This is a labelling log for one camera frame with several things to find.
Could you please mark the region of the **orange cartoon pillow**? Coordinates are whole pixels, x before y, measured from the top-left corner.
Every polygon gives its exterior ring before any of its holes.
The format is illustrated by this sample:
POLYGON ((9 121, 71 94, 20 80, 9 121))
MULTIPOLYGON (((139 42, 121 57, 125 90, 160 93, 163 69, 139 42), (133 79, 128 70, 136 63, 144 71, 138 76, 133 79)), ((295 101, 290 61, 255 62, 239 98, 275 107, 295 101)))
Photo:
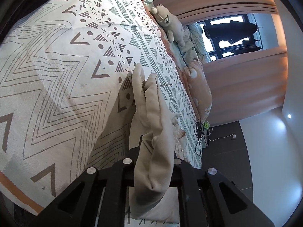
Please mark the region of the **orange cartoon pillow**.
POLYGON ((184 68, 183 72, 186 76, 190 100, 196 112, 196 117, 203 123, 210 114, 213 98, 206 81, 202 63, 192 60, 188 63, 188 66, 184 68))

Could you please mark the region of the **green item on nightstand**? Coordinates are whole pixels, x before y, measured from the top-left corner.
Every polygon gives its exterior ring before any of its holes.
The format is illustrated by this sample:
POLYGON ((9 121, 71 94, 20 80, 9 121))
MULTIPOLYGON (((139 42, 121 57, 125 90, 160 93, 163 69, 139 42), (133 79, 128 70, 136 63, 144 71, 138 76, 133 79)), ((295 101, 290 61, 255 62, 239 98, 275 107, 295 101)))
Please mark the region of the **green item on nightstand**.
POLYGON ((209 128, 211 127, 211 125, 209 124, 208 121, 205 121, 205 122, 203 123, 203 126, 204 126, 204 128, 206 128, 206 129, 209 129, 209 128))

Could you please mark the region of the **crumpled light duvet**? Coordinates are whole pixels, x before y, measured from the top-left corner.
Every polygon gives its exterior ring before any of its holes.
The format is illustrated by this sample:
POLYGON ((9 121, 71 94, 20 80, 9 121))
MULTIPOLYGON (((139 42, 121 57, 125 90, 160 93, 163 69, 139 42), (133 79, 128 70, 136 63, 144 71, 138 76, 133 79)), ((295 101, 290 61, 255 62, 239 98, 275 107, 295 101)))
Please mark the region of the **crumpled light duvet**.
POLYGON ((183 60, 188 64, 190 61, 199 61, 202 64, 211 62, 209 53, 203 41, 203 30, 198 23, 183 27, 184 47, 180 47, 183 60))

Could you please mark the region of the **beige plush toy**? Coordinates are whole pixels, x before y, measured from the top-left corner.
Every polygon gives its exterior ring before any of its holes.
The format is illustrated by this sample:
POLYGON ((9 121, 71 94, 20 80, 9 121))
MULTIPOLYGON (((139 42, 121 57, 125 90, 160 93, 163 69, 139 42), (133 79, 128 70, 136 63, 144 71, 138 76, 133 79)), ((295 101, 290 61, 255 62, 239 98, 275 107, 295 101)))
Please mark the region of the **beige plush toy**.
POLYGON ((179 19, 165 6, 156 5, 151 8, 151 14, 157 23, 163 28, 170 43, 176 42, 180 47, 185 46, 184 30, 179 19))

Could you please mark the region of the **right pink curtain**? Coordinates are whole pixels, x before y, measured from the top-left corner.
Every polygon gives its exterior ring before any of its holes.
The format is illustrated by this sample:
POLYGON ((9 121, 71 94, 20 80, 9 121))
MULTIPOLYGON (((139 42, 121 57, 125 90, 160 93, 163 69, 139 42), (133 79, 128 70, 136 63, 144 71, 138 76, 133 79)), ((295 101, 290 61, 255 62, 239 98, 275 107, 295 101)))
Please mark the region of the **right pink curtain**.
POLYGON ((283 106, 288 55, 285 46, 233 55, 203 65, 212 93, 208 116, 220 126, 283 106))

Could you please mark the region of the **patterned white bedspread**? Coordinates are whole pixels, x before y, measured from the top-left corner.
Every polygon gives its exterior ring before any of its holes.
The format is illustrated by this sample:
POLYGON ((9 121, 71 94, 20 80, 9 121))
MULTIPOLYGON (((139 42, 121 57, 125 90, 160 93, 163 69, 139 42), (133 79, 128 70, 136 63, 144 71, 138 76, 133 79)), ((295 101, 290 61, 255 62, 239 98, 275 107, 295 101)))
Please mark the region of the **patterned white bedspread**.
POLYGON ((122 159, 137 64, 158 75, 186 135, 178 153, 199 168, 193 107, 142 0, 50 0, 1 45, 1 193, 37 215, 87 167, 122 159))

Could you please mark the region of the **dark hanging garment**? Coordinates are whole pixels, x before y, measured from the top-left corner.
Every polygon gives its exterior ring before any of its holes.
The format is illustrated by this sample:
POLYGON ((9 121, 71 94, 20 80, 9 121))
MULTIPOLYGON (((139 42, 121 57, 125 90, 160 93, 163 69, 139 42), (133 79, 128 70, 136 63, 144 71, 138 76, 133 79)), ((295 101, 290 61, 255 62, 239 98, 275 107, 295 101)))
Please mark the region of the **dark hanging garment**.
POLYGON ((204 26, 204 32, 208 39, 216 39, 218 42, 228 41, 230 44, 252 36, 258 27, 249 22, 230 21, 229 23, 204 26))

